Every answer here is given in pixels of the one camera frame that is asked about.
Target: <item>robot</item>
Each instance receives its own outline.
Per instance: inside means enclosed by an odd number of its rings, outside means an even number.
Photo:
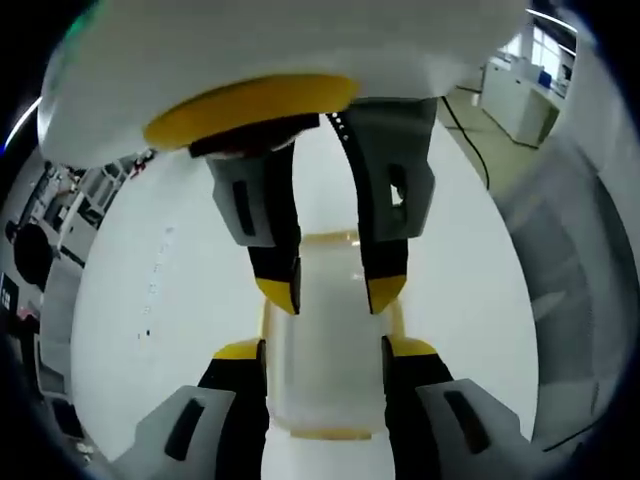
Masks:
[[[380,313],[407,281],[407,240],[422,233],[437,188],[426,162],[436,99],[508,41],[525,6],[97,3],[52,56],[40,145],[74,167],[147,148],[187,149],[207,162],[213,199],[247,248],[258,288],[295,315],[303,266],[293,151],[327,115],[356,184],[369,308]],[[381,348],[396,478],[424,475],[425,465],[444,478],[533,478],[555,466],[520,436],[513,412],[473,382],[453,381],[429,345],[383,338]],[[131,478],[259,478],[266,361],[264,339],[218,352],[197,387],[139,424],[115,469]]]

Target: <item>floor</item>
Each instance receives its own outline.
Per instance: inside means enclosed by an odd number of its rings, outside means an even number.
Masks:
[[[447,95],[447,99],[467,136],[484,158],[489,171],[491,195],[494,198],[505,195],[534,164],[537,150],[514,143],[489,115],[474,105],[478,102],[477,93],[455,89]],[[486,183],[478,155],[465,140],[442,100],[438,101],[438,118]]]

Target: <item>desk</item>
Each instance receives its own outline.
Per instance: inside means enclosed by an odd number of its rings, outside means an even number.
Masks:
[[[40,312],[40,356],[42,363],[64,378],[64,394],[71,392],[71,338],[74,305],[82,268],[62,257],[51,265]]]
[[[58,250],[60,250],[60,248],[62,247],[62,242],[64,240],[64,237],[69,233],[69,230],[71,229],[71,222],[73,221],[73,217],[75,217],[75,215],[78,213],[78,209],[80,208],[80,205],[82,205],[83,200],[84,200],[84,193],[78,192],[76,194],[76,197],[73,199],[73,202],[69,206],[69,209],[67,210],[67,213],[64,216],[64,220],[60,225],[60,230],[59,230],[60,238],[58,238],[58,243],[56,244],[56,247],[58,248]]]
[[[564,99],[505,68],[487,63],[480,106],[514,142],[537,147],[549,134]]]
[[[472,378],[506,403],[530,438],[536,337],[511,239],[439,122],[429,162],[437,184],[425,232],[410,242],[407,334],[428,339],[454,376]],[[186,152],[158,157],[123,186],[89,254],[71,345],[73,398],[109,460],[132,444],[137,422],[162,400],[197,384],[213,352],[257,334],[264,297],[212,188],[204,162]],[[294,192],[303,232],[355,225],[351,173],[324,119],[296,143]],[[265,451],[275,454],[273,445]],[[271,460],[266,465],[275,469]]]

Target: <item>white robot body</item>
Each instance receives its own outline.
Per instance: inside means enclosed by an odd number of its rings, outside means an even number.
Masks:
[[[359,97],[446,94],[505,44],[524,0],[113,0],[72,27],[47,70],[44,156],[94,167],[147,148],[154,118],[274,74],[348,77]]]

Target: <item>wall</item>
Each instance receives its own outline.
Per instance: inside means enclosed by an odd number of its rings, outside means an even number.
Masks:
[[[4,228],[8,221],[18,221],[31,192],[36,186],[36,182],[44,172],[44,160],[39,149],[35,149],[27,159],[16,181],[7,196],[7,200],[0,212],[0,226],[2,235],[0,238],[0,270],[6,272],[20,288],[18,308],[27,306],[31,301],[33,304],[40,303],[40,291],[37,287],[29,285],[18,273],[13,260],[13,245],[9,243]]]
[[[522,27],[520,34],[522,35],[520,56],[531,62],[531,57],[533,56],[533,21],[531,19]]]
[[[567,67],[573,70],[573,64],[575,63],[575,57],[573,55],[569,55],[564,50],[560,51],[560,65],[566,65]],[[560,67],[560,74],[558,78],[563,77],[562,67]]]

